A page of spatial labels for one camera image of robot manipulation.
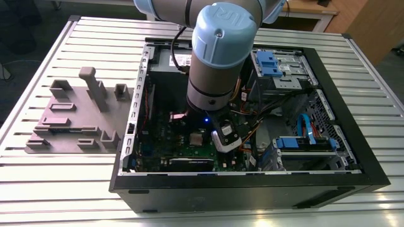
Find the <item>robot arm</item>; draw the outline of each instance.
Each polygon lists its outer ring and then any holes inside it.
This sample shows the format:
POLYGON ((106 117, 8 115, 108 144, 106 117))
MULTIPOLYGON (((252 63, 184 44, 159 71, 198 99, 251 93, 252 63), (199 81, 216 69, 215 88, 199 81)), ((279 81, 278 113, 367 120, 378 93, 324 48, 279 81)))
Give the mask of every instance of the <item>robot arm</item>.
POLYGON ((227 106, 262 23, 286 0, 134 0, 140 12, 194 28, 188 101, 203 111, 227 106))

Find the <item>wooden desk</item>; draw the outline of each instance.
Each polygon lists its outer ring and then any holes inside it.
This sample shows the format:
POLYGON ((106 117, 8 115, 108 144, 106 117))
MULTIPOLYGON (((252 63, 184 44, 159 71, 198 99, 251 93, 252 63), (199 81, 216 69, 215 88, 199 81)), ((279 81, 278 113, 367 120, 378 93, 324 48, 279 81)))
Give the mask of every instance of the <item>wooden desk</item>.
MULTIPOLYGON (((324 32, 332 18, 339 14, 338 8, 330 2, 328 7, 318 5, 316 0, 288 0, 291 10, 290 17, 318 19, 314 32, 324 32)), ((287 17, 287 4, 284 5, 282 17, 287 17)))
MULTIPOLYGON (((55 9, 60 9, 60 2, 82 2, 82 3, 96 3, 96 4, 110 4, 110 5, 127 5, 135 6, 134 0, 51 0, 55 9)), ((314 28, 314 32, 324 32, 331 19, 339 14, 338 8, 330 3, 328 7, 318 5, 316 0, 288 0, 291 5, 290 17, 295 18, 308 18, 319 20, 314 28)), ((284 5, 282 17, 287 17, 287 4, 284 5)), ((154 15, 147 15, 147 20, 155 21, 154 15)))

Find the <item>aluminum profile table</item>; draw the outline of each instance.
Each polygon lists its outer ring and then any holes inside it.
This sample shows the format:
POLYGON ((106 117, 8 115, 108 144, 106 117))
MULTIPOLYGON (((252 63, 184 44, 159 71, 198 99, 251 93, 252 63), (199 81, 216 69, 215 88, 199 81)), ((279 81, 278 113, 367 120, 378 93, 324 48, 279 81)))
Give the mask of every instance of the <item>aluminum profile table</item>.
MULTIPOLYGON (((114 154, 27 154, 26 142, 55 79, 84 86, 82 66, 106 87, 135 87, 146 37, 178 26, 71 17, 0 130, 0 224, 48 226, 380 226, 404 223, 404 108, 351 39, 339 34, 262 29, 256 43, 316 48, 392 185, 318 210, 135 214, 108 192, 114 154)), ((183 34, 191 38, 191 31, 183 34)))

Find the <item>blue drive bracket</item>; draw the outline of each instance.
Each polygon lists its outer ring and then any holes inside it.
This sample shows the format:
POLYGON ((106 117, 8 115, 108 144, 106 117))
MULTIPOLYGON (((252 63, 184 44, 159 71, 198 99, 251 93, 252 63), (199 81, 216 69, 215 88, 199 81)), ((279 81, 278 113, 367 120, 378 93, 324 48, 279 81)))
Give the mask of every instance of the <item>blue drive bracket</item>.
POLYGON ((310 125, 310 116, 306 113, 300 114, 298 117, 298 136, 307 136, 310 138, 310 144, 316 144, 314 129, 310 125), (306 135, 303 135, 302 121, 304 121, 306 124, 306 135))
POLYGON ((276 139, 278 148, 299 148, 296 138, 278 138, 276 139))
POLYGON ((284 73, 279 70, 278 59, 270 51, 258 51, 258 63, 263 77, 282 77, 284 73))

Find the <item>sticker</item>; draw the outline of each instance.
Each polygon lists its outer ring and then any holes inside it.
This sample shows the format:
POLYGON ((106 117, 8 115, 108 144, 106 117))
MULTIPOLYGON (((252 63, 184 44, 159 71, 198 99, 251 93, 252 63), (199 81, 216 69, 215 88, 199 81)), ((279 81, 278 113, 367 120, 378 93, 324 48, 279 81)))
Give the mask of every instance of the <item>sticker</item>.
POLYGON ((291 68, 290 68, 290 67, 287 67, 287 66, 282 66, 282 65, 279 66, 279 69, 280 69, 280 70, 284 70, 284 71, 290 71, 290 70, 291 70, 291 68))
MULTIPOLYGON (((176 54, 176 60, 180 66, 191 65, 191 54, 176 54)), ((172 61, 172 55, 170 56, 170 66, 176 66, 172 61)))
POLYGON ((244 149, 251 149, 251 144, 244 143, 244 144, 243 144, 243 148, 244 148, 244 149))
POLYGON ((242 92, 242 100, 246 102, 247 101, 247 93, 242 92))
POLYGON ((254 156, 250 157, 250 162, 254 166, 258 164, 258 160, 255 160, 254 156))
POLYGON ((268 147, 268 144, 266 142, 262 143, 260 149, 266 149, 268 147))
POLYGON ((332 11, 323 11, 323 13, 336 14, 336 12, 332 11))

